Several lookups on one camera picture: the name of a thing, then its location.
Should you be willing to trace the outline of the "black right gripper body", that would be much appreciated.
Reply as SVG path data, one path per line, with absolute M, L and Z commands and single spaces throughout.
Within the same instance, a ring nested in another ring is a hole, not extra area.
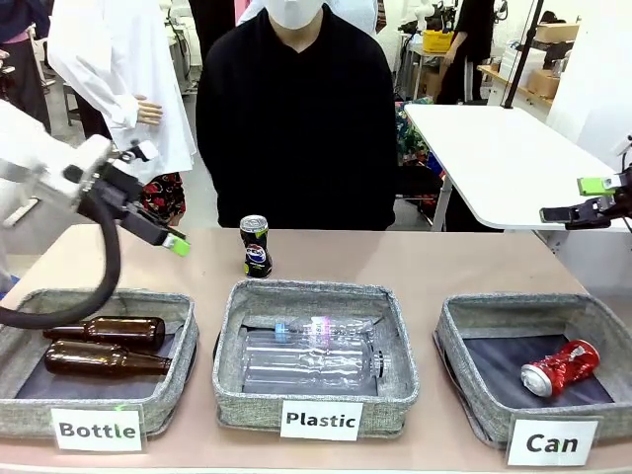
M 611 179 L 614 188 L 615 205 L 612 216 L 616 218 L 630 217 L 632 211 L 631 199 L 631 166 L 618 173 Z

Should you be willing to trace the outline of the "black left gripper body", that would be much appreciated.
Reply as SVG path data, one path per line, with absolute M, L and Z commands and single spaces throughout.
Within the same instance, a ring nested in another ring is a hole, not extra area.
M 99 169 L 99 178 L 90 196 L 99 197 L 121 226 L 139 226 L 141 213 L 138 199 L 141 190 L 142 186 L 135 177 L 112 164 L 105 164 Z

